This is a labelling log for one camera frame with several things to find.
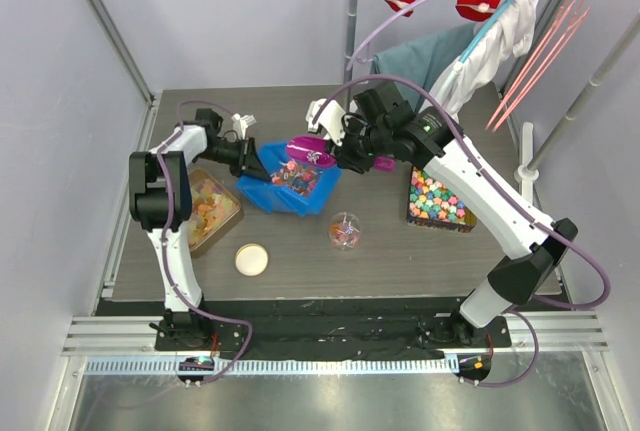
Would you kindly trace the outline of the blue plastic bin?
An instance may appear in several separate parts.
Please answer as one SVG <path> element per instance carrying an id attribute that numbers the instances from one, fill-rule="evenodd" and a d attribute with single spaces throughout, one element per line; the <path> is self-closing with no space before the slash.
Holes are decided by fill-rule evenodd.
<path id="1" fill-rule="evenodd" d="M 243 176 L 236 188 L 250 203 L 267 213 L 320 214 L 342 174 L 337 167 L 321 169 L 290 158 L 285 142 L 263 145 L 258 156 L 270 181 Z"/>

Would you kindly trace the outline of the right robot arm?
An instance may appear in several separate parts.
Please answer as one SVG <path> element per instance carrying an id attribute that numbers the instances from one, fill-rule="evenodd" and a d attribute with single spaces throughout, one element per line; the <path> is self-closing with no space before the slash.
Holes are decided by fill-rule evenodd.
<path id="1" fill-rule="evenodd" d="M 425 99 L 429 108 L 414 111 L 394 82 L 357 94 L 355 112 L 339 108 L 325 124 L 326 149 L 340 168 L 360 174 L 379 158 L 424 170 L 450 186 L 497 240 L 503 258 L 452 314 L 453 337 L 472 346 L 496 317 L 534 297 L 571 249 L 577 227 L 528 203 L 442 106 L 431 96 Z"/>

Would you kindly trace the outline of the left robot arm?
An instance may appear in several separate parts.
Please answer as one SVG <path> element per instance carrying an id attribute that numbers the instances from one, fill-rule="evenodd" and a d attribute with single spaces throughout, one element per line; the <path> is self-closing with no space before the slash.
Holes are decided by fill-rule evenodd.
<path id="1" fill-rule="evenodd" d="M 204 159 L 227 166 L 235 177 L 268 182 L 270 174 L 253 137 L 233 129 L 235 137 L 228 138 L 213 105 L 199 104 L 192 120 L 179 119 L 160 144 L 131 153 L 128 161 L 130 215 L 152 244 L 164 286 L 162 318 L 150 325 L 160 350 L 203 349 L 213 342 L 217 323 L 243 328 L 242 348 L 253 334 L 249 322 L 214 315 L 206 307 L 188 243 L 193 209 L 188 167 Z"/>

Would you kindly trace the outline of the purple plastic scoop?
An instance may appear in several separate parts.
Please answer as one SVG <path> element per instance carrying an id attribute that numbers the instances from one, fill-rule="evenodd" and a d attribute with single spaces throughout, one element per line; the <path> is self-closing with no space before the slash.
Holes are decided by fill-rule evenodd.
<path id="1" fill-rule="evenodd" d="M 358 155 L 356 152 L 337 146 L 330 139 L 314 136 L 298 136 L 286 143 L 287 155 L 317 168 L 338 167 L 342 170 L 364 174 L 372 169 L 392 172 L 395 160 L 386 156 Z"/>

